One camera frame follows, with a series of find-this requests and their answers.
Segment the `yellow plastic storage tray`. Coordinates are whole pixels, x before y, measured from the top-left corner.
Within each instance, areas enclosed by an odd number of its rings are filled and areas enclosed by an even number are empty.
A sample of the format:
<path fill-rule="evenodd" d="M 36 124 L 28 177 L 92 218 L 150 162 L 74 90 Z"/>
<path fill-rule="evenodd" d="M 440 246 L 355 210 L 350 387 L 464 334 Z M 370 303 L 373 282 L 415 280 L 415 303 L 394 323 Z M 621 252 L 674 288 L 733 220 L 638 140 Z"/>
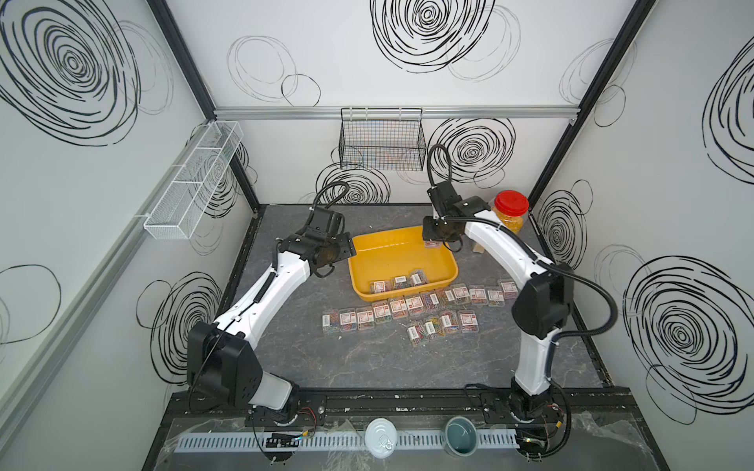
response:
<path fill-rule="evenodd" d="M 422 227 L 394 229 L 353 238 L 357 255 L 349 259 L 351 285 L 355 293 L 366 302 L 397 296 L 413 296 L 438 288 L 446 288 L 459 276 L 454 254 L 443 245 L 428 248 L 422 237 Z M 375 282 L 392 285 L 396 277 L 410 278 L 420 270 L 428 282 L 423 285 L 377 294 L 371 290 Z"/>

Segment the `eleventh clear paper clip box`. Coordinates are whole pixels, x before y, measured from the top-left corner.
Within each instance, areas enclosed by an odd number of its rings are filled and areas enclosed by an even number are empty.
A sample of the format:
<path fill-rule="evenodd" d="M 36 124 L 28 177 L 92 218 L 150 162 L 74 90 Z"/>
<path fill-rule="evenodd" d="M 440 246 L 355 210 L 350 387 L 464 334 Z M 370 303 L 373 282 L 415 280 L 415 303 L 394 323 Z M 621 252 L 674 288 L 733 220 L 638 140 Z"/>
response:
<path fill-rule="evenodd" d="M 335 310 L 324 311 L 321 315 L 321 328 L 325 335 L 333 335 L 341 331 L 340 316 Z"/>

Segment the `twelfth clear paper clip box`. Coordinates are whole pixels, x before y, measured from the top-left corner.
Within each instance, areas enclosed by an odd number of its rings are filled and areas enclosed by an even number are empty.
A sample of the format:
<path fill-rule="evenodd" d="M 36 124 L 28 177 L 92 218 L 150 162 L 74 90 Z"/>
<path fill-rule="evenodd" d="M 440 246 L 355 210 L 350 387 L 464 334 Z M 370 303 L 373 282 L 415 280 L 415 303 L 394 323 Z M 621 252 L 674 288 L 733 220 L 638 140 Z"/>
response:
<path fill-rule="evenodd" d="M 488 287 L 486 294 L 489 306 L 498 307 L 505 305 L 506 298 L 504 292 L 499 287 Z"/>

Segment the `second row red label box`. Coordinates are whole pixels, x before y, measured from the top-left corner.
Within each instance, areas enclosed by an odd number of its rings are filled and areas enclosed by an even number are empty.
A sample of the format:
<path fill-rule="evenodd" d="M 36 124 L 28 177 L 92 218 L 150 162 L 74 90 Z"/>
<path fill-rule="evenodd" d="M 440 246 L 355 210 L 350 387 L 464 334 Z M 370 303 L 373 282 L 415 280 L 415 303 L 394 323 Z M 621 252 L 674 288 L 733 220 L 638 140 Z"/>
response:
<path fill-rule="evenodd" d="M 476 313 L 474 311 L 460 310 L 458 314 L 459 314 L 459 325 L 461 326 L 461 331 L 463 333 L 471 334 L 471 333 L 479 332 L 479 324 L 478 324 Z"/>

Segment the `second row clear clip box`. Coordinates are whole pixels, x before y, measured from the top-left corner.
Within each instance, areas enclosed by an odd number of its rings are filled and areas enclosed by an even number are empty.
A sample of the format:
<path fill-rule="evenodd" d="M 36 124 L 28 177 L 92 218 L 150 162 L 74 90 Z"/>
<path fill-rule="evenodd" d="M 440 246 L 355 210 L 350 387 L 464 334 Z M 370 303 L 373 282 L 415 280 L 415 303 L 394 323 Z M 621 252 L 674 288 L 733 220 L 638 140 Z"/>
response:
<path fill-rule="evenodd" d="M 444 328 L 438 317 L 429 317 L 422 323 L 422 330 L 426 339 L 433 341 L 445 336 Z"/>

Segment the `barcode paper clip box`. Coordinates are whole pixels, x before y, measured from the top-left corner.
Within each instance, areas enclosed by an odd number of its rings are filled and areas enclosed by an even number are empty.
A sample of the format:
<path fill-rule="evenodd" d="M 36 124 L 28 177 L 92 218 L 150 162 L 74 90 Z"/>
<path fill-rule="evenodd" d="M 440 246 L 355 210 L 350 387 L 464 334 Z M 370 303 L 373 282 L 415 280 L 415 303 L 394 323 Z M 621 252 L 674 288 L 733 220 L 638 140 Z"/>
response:
<path fill-rule="evenodd" d="M 412 347 L 420 347 L 427 342 L 426 335 L 421 323 L 410 323 L 406 328 Z"/>

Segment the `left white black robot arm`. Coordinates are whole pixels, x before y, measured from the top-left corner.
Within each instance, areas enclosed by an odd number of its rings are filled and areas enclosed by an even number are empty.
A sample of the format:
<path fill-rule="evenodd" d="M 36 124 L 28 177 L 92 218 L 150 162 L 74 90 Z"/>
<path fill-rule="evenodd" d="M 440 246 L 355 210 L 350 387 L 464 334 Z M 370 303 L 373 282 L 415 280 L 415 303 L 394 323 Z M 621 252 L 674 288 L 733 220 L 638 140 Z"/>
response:
<path fill-rule="evenodd" d="M 263 407 L 288 420 L 298 414 L 298 386 L 263 369 L 258 343 L 275 315 L 311 276 L 357 254 L 345 216 L 310 208 L 304 226 L 273 246 L 271 263 L 253 286 L 215 320 L 188 333 L 188 395 L 203 394 L 237 409 Z"/>

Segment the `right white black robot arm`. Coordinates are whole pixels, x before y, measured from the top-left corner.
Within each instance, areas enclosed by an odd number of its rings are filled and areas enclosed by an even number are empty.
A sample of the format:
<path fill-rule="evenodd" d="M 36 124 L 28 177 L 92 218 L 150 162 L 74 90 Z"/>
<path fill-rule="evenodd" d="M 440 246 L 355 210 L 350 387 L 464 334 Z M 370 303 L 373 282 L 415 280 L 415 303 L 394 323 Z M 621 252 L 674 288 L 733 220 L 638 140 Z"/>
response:
<path fill-rule="evenodd" d="M 520 329 L 520 358 L 508 408 L 516 420 L 531 422 L 552 401 L 556 390 L 552 365 L 559 342 L 607 333 L 618 322 L 618 304 L 608 290 L 532 249 L 481 198 L 461 198 L 449 180 L 432 181 L 427 194 L 433 214 L 422 221 L 422 239 L 455 243 L 467 237 L 481 245 L 518 287 L 512 317 Z M 602 326 L 583 331 L 564 330 L 567 318 L 575 311 L 576 283 L 591 288 L 606 301 L 609 317 Z"/>

